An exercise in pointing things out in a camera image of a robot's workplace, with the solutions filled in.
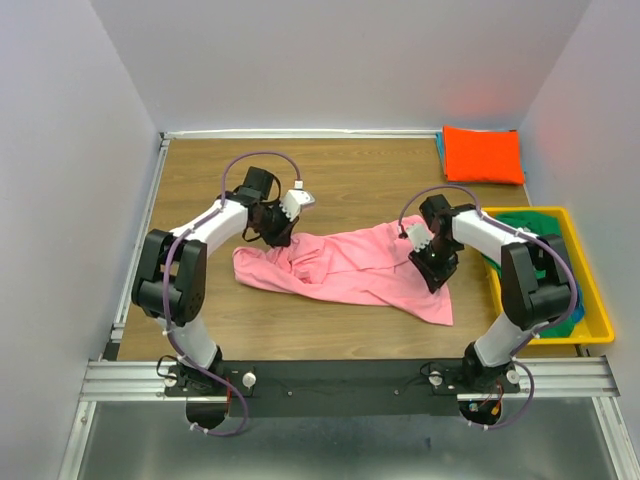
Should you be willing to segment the pink t shirt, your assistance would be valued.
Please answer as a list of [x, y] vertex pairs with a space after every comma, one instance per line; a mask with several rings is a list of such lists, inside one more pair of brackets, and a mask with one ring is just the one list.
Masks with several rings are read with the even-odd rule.
[[271, 292], [314, 300], [391, 306], [420, 320], [453, 325], [449, 290], [429, 291], [411, 263], [408, 239], [394, 222], [325, 236], [297, 233], [288, 247], [232, 254], [236, 281]]

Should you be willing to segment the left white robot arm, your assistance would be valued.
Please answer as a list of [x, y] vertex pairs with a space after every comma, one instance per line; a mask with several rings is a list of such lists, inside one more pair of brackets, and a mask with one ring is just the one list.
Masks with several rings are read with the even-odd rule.
[[251, 167], [235, 189], [223, 189], [213, 205], [171, 231], [154, 229], [143, 242], [131, 301], [158, 321], [189, 368], [187, 382], [201, 395], [214, 393], [223, 376], [221, 347], [207, 333], [201, 314], [209, 257], [236, 235], [252, 230], [270, 247], [291, 244], [303, 210], [315, 204], [297, 179], [291, 189], [270, 197], [281, 185], [271, 172]]

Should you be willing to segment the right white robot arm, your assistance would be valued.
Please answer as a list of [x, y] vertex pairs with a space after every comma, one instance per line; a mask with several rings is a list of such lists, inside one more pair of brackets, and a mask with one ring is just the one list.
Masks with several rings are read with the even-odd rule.
[[434, 195], [420, 205], [422, 223], [398, 233], [411, 244], [408, 255], [435, 293], [453, 276], [458, 253], [471, 247], [499, 266], [501, 313], [471, 342], [456, 372], [468, 390], [481, 392], [506, 375], [513, 358], [550, 325], [569, 318], [578, 288], [564, 240], [509, 226], [477, 204], [451, 205]]

